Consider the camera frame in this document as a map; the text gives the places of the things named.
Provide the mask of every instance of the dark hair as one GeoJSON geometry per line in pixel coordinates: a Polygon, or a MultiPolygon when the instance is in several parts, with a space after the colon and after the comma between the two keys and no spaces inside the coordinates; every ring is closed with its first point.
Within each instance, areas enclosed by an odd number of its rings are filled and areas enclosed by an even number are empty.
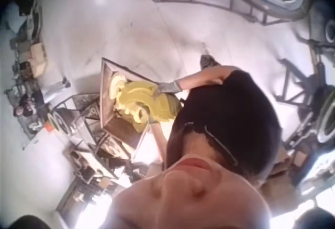
{"type": "Polygon", "coordinates": [[[335,217],[319,207],[305,212],[295,223],[294,229],[334,229],[335,217]]]}
{"type": "Polygon", "coordinates": [[[13,110],[13,116],[14,116],[14,117],[17,117],[16,109],[17,109],[17,107],[15,107],[14,110],[13,110]]]}
{"type": "Polygon", "coordinates": [[[25,215],[17,219],[8,229],[50,229],[50,227],[38,217],[25,215]]]}

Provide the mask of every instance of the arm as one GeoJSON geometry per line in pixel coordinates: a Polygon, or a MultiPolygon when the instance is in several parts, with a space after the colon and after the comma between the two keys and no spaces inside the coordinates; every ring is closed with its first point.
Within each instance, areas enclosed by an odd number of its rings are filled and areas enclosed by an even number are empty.
{"type": "Polygon", "coordinates": [[[235,70],[233,66],[215,66],[177,80],[181,90],[188,90],[206,85],[222,85],[224,80],[235,70]]]}
{"type": "Polygon", "coordinates": [[[165,154],[166,154],[166,145],[168,144],[168,141],[166,140],[163,130],[160,123],[153,123],[150,124],[150,128],[152,131],[152,135],[156,141],[159,157],[162,162],[165,161],[165,154]]]}
{"type": "Polygon", "coordinates": [[[178,93],[199,86],[222,85],[224,80],[235,70],[239,70],[239,68],[233,66],[210,67],[171,83],[161,83],[157,93],[178,93]]]}

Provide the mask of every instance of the nose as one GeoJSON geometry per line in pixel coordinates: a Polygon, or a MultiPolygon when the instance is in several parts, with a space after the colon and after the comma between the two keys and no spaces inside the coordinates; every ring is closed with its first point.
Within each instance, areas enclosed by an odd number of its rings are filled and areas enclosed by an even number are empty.
{"type": "Polygon", "coordinates": [[[170,171],[161,180],[162,195],[166,197],[183,195],[199,198],[205,193],[205,186],[198,179],[183,171],[170,171]]]}
{"type": "Polygon", "coordinates": [[[201,181],[183,171],[168,172],[155,188],[155,193],[159,193],[155,228],[181,228],[180,223],[185,223],[185,217],[206,193],[201,181]]]}

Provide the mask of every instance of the glove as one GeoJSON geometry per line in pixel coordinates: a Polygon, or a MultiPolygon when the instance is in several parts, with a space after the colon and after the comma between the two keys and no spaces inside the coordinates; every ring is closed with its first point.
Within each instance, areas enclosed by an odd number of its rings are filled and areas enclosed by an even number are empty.
{"type": "Polygon", "coordinates": [[[182,92],[181,87],[179,86],[178,81],[173,81],[170,83],[160,83],[158,88],[155,91],[155,96],[161,94],[161,93],[172,93],[176,94],[182,92]]]}

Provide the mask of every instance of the concrete floor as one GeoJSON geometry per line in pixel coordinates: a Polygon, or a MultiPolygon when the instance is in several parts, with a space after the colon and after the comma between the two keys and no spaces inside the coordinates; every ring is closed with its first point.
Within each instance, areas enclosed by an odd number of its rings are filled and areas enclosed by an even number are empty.
{"type": "MultiPolygon", "coordinates": [[[[284,137],[298,124],[296,109],[277,104],[271,91],[285,74],[275,53],[291,60],[306,75],[312,74],[309,49],[298,43],[292,32],[298,28],[306,35],[304,21],[263,27],[216,8],[151,0],[38,1],[49,60],[39,81],[49,85],[66,76],[73,85],[54,103],[71,94],[98,92],[101,57],[150,79],[170,82],[199,71],[205,42],[221,64],[238,66],[253,76],[273,103],[284,137]]],[[[4,27],[0,31],[4,90],[13,85],[10,67],[14,56],[9,40],[14,33],[4,27]]],[[[25,213],[49,220],[72,180],[72,169],[61,154],[66,138],[42,132],[38,142],[22,151],[25,136],[4,95],[1,104],[2,222],[7,225],[25,213]],[[18,208],[18,200],[26,209],[18,208]]]]}

